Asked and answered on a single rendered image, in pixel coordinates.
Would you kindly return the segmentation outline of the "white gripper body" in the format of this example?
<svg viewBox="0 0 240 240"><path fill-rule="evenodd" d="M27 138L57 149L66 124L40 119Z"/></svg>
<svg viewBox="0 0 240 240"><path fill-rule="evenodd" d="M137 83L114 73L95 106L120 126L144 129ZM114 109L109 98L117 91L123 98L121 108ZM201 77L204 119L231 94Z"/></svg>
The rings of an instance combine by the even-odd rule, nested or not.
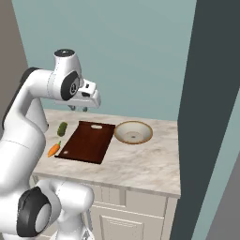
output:
<svg viewBox="0 0 240 240"><path fill-rule="evenodd" d="M83 97L81 92L78 92L72 99L68 101L56 100L56 104L87 107L87 108L98 108L101 104L101 98L99 91L96 90L91 97Z"/></svg>

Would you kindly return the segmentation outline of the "dark brown wooden tray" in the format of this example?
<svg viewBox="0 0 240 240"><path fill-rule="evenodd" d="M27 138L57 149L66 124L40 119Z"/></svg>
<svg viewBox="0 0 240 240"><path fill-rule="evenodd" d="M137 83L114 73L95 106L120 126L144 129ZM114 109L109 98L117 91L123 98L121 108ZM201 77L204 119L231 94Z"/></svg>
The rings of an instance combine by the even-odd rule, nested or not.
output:
<svg viewBox="0 0 240 240"><path fill-rule="evenodd" d="M58 158L101 164L115 125L80 121Z"/></svg>

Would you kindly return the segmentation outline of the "beige bowl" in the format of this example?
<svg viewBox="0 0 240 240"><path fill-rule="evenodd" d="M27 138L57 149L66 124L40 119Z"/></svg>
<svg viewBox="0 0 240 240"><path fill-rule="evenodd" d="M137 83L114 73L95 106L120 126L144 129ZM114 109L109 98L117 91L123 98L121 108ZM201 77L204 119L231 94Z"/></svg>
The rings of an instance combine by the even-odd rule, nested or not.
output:
<svg viewBox="0 0 240 240"><path fill-rule="evenodd" d="M153 129L141 121L126 121L115 127L114 137L121 143L142 144L153 137Z"/></svg>

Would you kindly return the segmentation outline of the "green cucumber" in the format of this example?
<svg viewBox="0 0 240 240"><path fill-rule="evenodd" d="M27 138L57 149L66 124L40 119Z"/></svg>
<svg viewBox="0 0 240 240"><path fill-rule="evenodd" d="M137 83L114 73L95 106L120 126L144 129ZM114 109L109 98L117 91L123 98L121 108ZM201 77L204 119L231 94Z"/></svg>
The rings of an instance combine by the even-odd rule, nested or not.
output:
<svg viewBox="0 0 240 240"><path fill-rule="evenodd" d="M60 137L63 137L66 133L67 127L68 127L68 124L66 122L62 122L59 125L59 128L57 130L57 135Z"/></svg>

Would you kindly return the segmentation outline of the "orange carrot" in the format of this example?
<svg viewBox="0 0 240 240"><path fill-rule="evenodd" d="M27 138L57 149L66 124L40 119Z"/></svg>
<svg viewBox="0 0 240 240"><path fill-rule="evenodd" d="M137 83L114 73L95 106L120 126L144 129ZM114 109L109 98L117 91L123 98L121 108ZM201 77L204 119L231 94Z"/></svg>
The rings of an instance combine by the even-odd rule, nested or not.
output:
<svg viewBox="0 0 240 240"><path fill-rule="evenodd" d="M51 156L55 155L58 152L58 150L60 149L60 145L61 145L60 142L53 145L48 152L48 157L51 157Z"/></svg>

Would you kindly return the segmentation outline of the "cream drawer front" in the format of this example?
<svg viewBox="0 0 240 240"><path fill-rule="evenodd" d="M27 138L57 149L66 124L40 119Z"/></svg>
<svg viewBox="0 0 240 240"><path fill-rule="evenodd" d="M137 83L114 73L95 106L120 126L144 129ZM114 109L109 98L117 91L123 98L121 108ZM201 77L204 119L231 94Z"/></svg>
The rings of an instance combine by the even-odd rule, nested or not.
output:
<svg viewBox="0 0 240 240"><path fill-rule="evenodd" d="M165 215L166 197L122 188L93 185L90 188L95 193L95 206L159 218Z"/></svg>

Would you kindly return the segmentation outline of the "dark grey tall cabinet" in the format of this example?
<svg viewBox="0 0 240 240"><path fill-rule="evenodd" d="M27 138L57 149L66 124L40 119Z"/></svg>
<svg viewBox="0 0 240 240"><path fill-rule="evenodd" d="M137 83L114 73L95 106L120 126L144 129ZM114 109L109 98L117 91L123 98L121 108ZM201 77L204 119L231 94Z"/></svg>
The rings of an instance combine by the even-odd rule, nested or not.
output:
<svg viewBox="0 0 240 240"><path fill-rule="evenodd" d="M170 240L191 240L240 88L240 0L197 0L178 115L181 198Z"/></svg>

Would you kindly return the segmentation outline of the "cream cupboard door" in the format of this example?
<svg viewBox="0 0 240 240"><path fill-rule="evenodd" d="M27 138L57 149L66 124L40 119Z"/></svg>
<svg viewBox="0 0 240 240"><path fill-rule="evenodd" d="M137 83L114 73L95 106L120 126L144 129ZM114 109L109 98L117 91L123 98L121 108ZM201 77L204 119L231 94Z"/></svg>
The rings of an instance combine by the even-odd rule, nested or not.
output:
<svg viewBox="0 0 240 240"><path fill-rule="evenodd" d="M97 205L90 213L96 240L160 240L163 217Z"/></svg>

